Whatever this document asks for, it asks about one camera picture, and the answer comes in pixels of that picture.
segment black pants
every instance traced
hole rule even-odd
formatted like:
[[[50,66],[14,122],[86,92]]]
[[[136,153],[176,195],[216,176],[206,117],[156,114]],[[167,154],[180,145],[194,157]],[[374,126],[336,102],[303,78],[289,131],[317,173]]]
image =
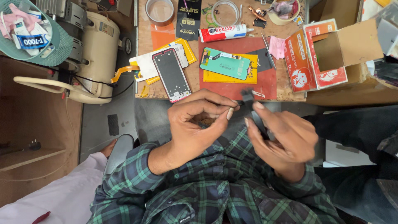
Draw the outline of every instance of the black pants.
[[[377,164],[315,168],[333,204],[372,224],[398,223],[398,159],[377,149],[381,141],[398,131],[398,106],[344,110],[304,118],[313,123],[321,138],[357,148]],[[396,141],[391,143],[398,148]]]

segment hand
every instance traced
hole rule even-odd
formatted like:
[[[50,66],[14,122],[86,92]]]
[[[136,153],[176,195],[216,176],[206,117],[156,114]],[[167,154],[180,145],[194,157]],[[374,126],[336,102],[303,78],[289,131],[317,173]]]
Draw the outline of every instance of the hand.
[[[113,150],[113,147],[115,146],[117,142],[117,138],[115,138],[114,140],[111,141],[111,143],[109,143],[109,145],[105,146],[103,149],[101,149],[101,153],[105,156],[105,157],[109,157],[111,155],[111,152]]]
[[[315,127],[290,112],[273,113],[259,102],[253,104],[253,109],[276,138],[265,141],[254,121],[245,118],[254,151],[278,176],[289,182],[299,181],[304,175],[304,163],[315,156],[314,146],[318,142]]]
[[[149,169],[161,174],[201,155],[226,130],[238,109],[238,102],[206,89],[176,102],[168,110],[172,140],[150,153]],[[202,129],[198,122],[208,118],[216,120]]]

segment copper part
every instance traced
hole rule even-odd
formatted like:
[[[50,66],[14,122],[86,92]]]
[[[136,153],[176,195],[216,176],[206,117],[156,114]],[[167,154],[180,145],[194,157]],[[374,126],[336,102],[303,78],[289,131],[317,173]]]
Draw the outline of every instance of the copper part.
[[[248,9],[250,9],[250,11],[252,12],[253,15],[255,15],[258,19],[263,20],[264,22],[266,22],[267,20],[264,19],[264,17],[261,17],[257,14],[256,10],[253,9],[253,7],[249,6]]]

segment phone screen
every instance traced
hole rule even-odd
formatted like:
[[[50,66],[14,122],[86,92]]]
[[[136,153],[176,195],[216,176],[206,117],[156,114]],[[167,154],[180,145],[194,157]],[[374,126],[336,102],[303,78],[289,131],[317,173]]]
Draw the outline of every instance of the phone screen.
[[[153,55],[152,60],[171,102],[177,102],[191,94],[174,48]]]

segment red mat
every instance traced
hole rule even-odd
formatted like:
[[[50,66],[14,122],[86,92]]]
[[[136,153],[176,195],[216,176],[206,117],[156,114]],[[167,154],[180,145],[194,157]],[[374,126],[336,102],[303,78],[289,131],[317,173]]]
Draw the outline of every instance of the red mat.
[[[227,53],[246,54],[251,51],[262,49],[265,45],[264,40],[261,37],[246,37],[214,41],[210,43],[202,43],[199,39],[199,60],[202,57],[203,49],[205,47]],[[257,84],[208,83],[203,82],[203,69],[199,68],[199,87],[200,89],[206,88],[233,100],[242,100],[240,91],[244,88],[250,87],[253,88],[254,91],[265,95],[265,98],[254,96],[257,100],[274,100],[276,99],[276,71],[275,69],[269,69],[257,73]]]

